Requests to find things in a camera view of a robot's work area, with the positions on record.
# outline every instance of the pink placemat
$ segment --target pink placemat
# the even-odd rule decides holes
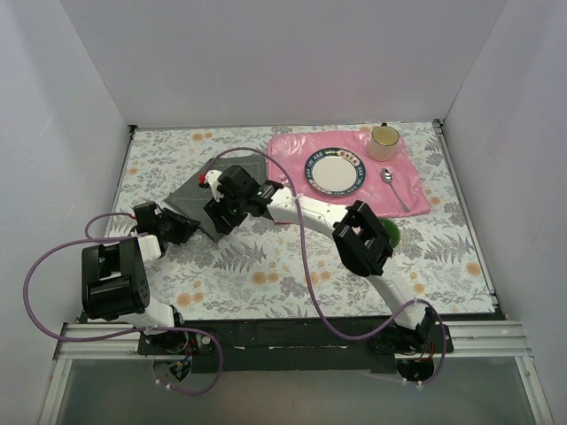
[[[406,151],[403,137],[398,143],[398,150],[390,160],[377,162],[366,150],[370,132],[366,131],[328,131],[322,133],[303,133],[296,135],[274,135],[268,145],[268,153],[277,159],[293,179],[298,191],[305,196],[319,199],[329,204],[351,205],[356,200],[367,203],[378,217],[408,217],[428,213],[429,202],[422,189],[419,174]],[[305,163],[316,151],[323,148],[339,147],[354,152],[366,167],[366,180],[362,187],[345,197],[330,197],[315,190],[307,182]],[[393,186],[408,206],[404,212],[392,188],[382,182],[380,172],[387,168],[393,173]],[[274,182],[286,183],[283,173],[268,162],[268,178]]]

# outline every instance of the plate rim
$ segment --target plate rim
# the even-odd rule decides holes
[[[348,153],[349,155],[341,156],[340,155],[341,151]],[[319,185],[315,181],[315,179],[313,178],[313,168],[314,168],[315,164],[317,162],[319,162],[321,159],[327,158],[327,157],[344,158],[348,162],[350,162],[351,165],[356,170],[357,178],[356,178],[355,182],[351,186],[349,186],[347,189],[344,189],[344,190],[327,190],[327,189],[323,188],[321,185]],[[356,159],[359,164],[356,165],[353,162],[353,159]],[[329,147],[329,148],[322,148],[318,151],[313,152],[311,155],[309,155],[309,158],[307,158],[307,161],[305,162],[304,175],[305,175],[309,185],[313,189],[317,190],[318,192],[321,192],[325,195],[330,195],[332,197],[345,197],[345,196],[353,194],[354,192],[356,192],[358,189],[360,189],[362,187],[362,184],[366,180],[366,167],[364,166],[364,162],[362,161],[361,157],[359,157],[356,153],[354,153],[354,152],[352,152],[352,151],[350,151],[346,148]]]

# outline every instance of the gray cloth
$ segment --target gray cloth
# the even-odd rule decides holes
[[[214,229],[213,221],[209,218],[203,207],[213,199],[210,189],[202,189],[198,186],[198,177],[205,172],[211,160],[209,159],[181,188],[170,193],[165,201],[175,208],[181,215],[201,222],[199,228],[215,242],[219,242],[224,236]],[[225,171],[229,166],[241,166],[259,184],[268,179],[266,160],[260,155],[247,157],[220,158],[214,163],[214,170]]]

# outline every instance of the spoon handle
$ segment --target spoon handle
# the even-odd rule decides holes
[[[396,189],[390,184],[390,187],[393,190],[393,194],[398,198],[398,200],[400,201],[400,205],[401,208],[404,210],[404,213],[409,213],[409,208],[406,207],[406,205],[404,204],[404,201],[401,200],[400,195],[398,195],[398,192],[396,192]]]

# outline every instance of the metal frame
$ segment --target metal frame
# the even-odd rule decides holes
[[[443,130],[439,120],[433,121],[435,134],[443,147],[451,177],[457,194],[460,198],[470,234],[477,249],[478,260],[483,270],[489,290],[494,294],[494,287],[477,235],[472,227],[469,210],[467,208],[461,186],[454,173],[453,163],[448,152],[447,142],[443,136]],[[128,145],[126,158],[131,149],[132,142]],[[127,161],[122,166],[118,188],[124,178]],[[113,210],[117,205],[120,191],[117,190],[113,200]],[[110,232],[112,221],[109,220],[105,235]],[[450,328],[454,345],[454,352],[447,354],[448,358],[494,358],[514,357],[517,362],[518,372],[522,378],[524,390],[532,408],[536,423],[541,425],[553,424],[548,404],[545,400],[543,390],[540,386],[535,367],[533,365],[532,350],[524,335],[520,321],[446,321]],[[62,335],[65,336],[101,336],[131,328],[127,324],[119,323],[90,323],[69,324],[63,327]],[[142,356],[137,354],[139,335],[128,334],[93,343],[59,343],[54,356],[54,368],[50,379],[50,386],[43,405],[43,410],[38,423],[41,425],[54,424],[58,418],[58,412],[63,401],[66,385],[69,379],[71,366],[74,359],[180,359],[180,356]],[[397,359],[408,356],[396,355]]]

